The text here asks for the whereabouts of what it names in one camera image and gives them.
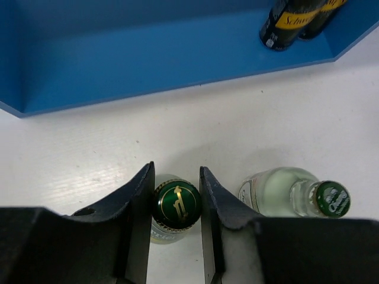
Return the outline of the green Perrier bottle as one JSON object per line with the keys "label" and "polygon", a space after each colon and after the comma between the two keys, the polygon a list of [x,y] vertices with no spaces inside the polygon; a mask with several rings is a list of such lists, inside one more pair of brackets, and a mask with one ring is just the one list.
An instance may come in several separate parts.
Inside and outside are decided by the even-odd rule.
{"label": "green Perrier bottle", "polygon": [[183,239],[202,213],[198,189],[172,174],[157,175],[152,200],[150,241],[172,244]]}

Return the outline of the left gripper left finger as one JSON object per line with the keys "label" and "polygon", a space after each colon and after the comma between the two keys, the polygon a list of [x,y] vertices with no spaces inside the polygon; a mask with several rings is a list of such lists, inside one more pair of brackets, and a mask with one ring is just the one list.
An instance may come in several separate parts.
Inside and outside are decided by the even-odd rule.
{"label": "left gripper left finger", "polygon": [[99,201],[60,215],[1,208],[2,283],[145,283],[155,166]]}

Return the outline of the front black yellow can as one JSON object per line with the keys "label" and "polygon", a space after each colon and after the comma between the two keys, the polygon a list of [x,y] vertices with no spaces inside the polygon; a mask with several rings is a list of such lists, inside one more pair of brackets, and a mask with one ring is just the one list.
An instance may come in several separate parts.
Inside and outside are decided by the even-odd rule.
{"label": "front black yellow can", "polygon": [[277,1],[259,32],[262,44],[275,51],[288,49],[325,3],[323,0]]}

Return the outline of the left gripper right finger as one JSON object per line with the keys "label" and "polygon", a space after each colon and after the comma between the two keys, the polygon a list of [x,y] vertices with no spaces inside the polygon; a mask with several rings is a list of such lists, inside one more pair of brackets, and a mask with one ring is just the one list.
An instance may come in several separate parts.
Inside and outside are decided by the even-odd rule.
{"label": "left gripper right finger", "polygon": [[377,283],[378,221],[270,218],[200,167],[206,283]]}

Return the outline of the blue and yellow wooden shelf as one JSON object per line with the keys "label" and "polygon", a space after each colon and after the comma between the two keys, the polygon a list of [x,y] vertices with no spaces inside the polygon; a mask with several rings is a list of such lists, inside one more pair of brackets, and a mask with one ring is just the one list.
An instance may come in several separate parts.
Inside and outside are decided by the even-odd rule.
{"label": "blue and yellow wooden shelf", "polygon": [[349,1],[284,52],[259,39],[272,1],[2,1],[1,108],[16,117],[332,62],[378,26]]}

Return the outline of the rear clear glass bottle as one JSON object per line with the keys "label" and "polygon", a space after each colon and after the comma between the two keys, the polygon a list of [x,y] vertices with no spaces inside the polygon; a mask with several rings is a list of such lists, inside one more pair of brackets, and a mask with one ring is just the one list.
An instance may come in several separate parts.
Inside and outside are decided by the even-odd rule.
{"label": "rear clear glass bottle", "polygon": [[245,179],[238,199],[266,217],[341,218],[351,206],[343,185],[297,167],[278,167]]}

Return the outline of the rear black yellow can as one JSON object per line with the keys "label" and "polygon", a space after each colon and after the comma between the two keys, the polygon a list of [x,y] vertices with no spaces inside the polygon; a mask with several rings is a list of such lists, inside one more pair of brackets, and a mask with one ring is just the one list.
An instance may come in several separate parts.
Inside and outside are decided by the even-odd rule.
{"label": "rear black yellow can", "polygon": [[318,14],[300,33],[298,38],[300,40],[311,40],[317,37],[333,20],[335,15],[339,12],[347,0],[328,0],[322,6]]}

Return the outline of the black yellow can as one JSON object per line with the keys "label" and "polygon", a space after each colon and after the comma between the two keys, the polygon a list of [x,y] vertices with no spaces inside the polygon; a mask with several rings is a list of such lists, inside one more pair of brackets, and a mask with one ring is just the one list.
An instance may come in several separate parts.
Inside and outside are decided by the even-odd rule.
{"label": "black yellow can", "polygon": [[333,20],[335,15],[339,12],[347,0],[328,0],[322,6],[318,14],[300,33],[298,38],[300,40],[311,40],[317,37]]}
{"label": "black yellow can", "polygon": [[262,44],[275,51],[288,49],[325,3],[323,0],[277,1],[259,32]]}

